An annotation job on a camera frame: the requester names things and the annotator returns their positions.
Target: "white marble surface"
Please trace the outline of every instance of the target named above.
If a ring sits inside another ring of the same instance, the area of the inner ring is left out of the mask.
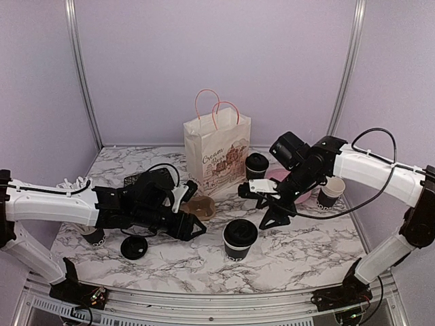
[[[105,148],[88,176],[94,179],[95,185],[121,187],[126,176],[143,172],[156,163],[170,162],[185,179],[182,151],[179,147]],[[248,256],[243,261],[230,261],[223,251],[224,226],[240,217],[258,226],[265,210],[256,210],[253,200],[238,198],[237,187],[221,193],[215,200],[217,214],[210,222],[205,222],[206,234],[190,242],[159,234],[148,239],[148,252],[137,261],[121,256],[120,245],[126,236],[118,230],[106,230],[105,245],[93,248],[70,225],[64,224],[52,250],[69,257],[83,281],[148,291],[201,294],[266,293],[339,283],[350,265],[364,255],[349,216],[327,221],[293,217],[290,225],[260,230]],[[323,215],[344,209],[340,200],[334,209],[321,213],[315,205],[314,194],[298,205],[300,212]],[[139,227],[133,230],[147,232]]]

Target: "metal corner post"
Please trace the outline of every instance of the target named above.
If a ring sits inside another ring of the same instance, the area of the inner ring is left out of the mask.
[[[335,101],[334,111],[329,123],[328,135],[334,135],[338,127],[341,113],[345,104],[345,98],[349,82],[355,68],[358,49],[360,47],[360,40],[362,34],[362,23],[364,21],[364,14],[366,11],[366,0],[357,0],[355,6],[355,15],[353,17],[353,25],[351,30],[351,37],[349,40],[349,49],[347,50],[347,57],[345,62],[345,69],[341,79],[340,89],[338,90],[337,98]]]
[[[103,148],[103,141],[101,140],[101,134],[98,129],[97,119],[95,118],[94,107],[92,106],[92,101],[90,99],[88,82],[86,81],[82,50],[80,47],[79,30],[77,27],[77,19],[75,17],[74,0],[65,0],[65,9],[67,15],[69,36],[71,38],[71,45],[73,49],[75,69],[77,71],[77,76],[80,84],[80,90],[82,93],[84,106],[86,108],[86,114],[88,116],[90,128],[92,131],[92,136],[94,138],[97,149],[100,151]]]

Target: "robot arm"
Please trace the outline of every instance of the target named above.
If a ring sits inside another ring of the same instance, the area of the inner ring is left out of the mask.
[[[382,189],[392,171],[392,164],[354,151],[346,141],[335,137],[324,137],[310,147],[288,132],[278,139],[270,152],[291,173],[282,182],[251,180],[239,186],[241,197],[267,198],[268,210],[260,224],[262,230],[289,224],[289,216],[297,215],[295,199],[324,182],[327,176]],[[357,304],[365,300],[364,296],[371,299],[368,285],[378,275],[399,264],[414,249],[434,241],[435,169],[400,166],[394,169],[384,192],[410,207],[404,225],[397,234],[357,260],[341,286],[314,292],[312,302],[319,311]]]
[[[13,255],[52,286],[50,295],[71,303],[94,304],[91,294],[98,287],[83,285],[74,264],[57,257],[36,241],[22,226],[24,220],[62,221],[96,228],[140,225],[153,232],[161,230],[180,240],[205,233],[206,227],[193,214],[179,211],[197,186],[192,181],[175,186],[166,168],[142,173],[123,188],[91,187],[58,189],[30,185],[10,178],[0,170],[0,250]],[[105,296],[94,308],[104,307]]]

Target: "purple wall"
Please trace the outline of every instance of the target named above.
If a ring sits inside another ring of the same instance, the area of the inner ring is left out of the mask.
[[[0,2],[0,168],[56,185],[97,154],[80,95],[62,1]],[[57,223],[27,224],[47,247]],[[0,254],[0,324],[10,325],[27,269]]]
[[[355,1],[77,0],[105,144],[181,144],[194,97],[213,88],[252,119],[253,144],[326,133]],[[202,113],[214,98],[205,96]]]
[[[435,2],[368,1],[363,37],[337,135],[352,140],[382,126],[398,142],[401,162],[435,164]],[[391,145],[367,138],[361,144],[392,156]],[[348,184],[347,196],[359,204],[372,195]],[[381,196],[357,211],[373,248],[402,225],[406,207]],[[394,269],[411,325],[433,325],[435,245],[416,250]]]

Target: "black lid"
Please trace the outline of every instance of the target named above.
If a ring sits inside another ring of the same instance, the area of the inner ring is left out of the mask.
[[[129,236],[121,244],[121,254],[130,260],[136,260],[145,255],[148,242],[142,236]]]
[[[269,161],[266,156],[260,153],[252,153],[246,158],[246,166],[253,171],[264,171],[269,167]]]
[[[225,241],[234,247],[248,247],[258,237],[257,227],[247,219],[235,219],[224,230]]]

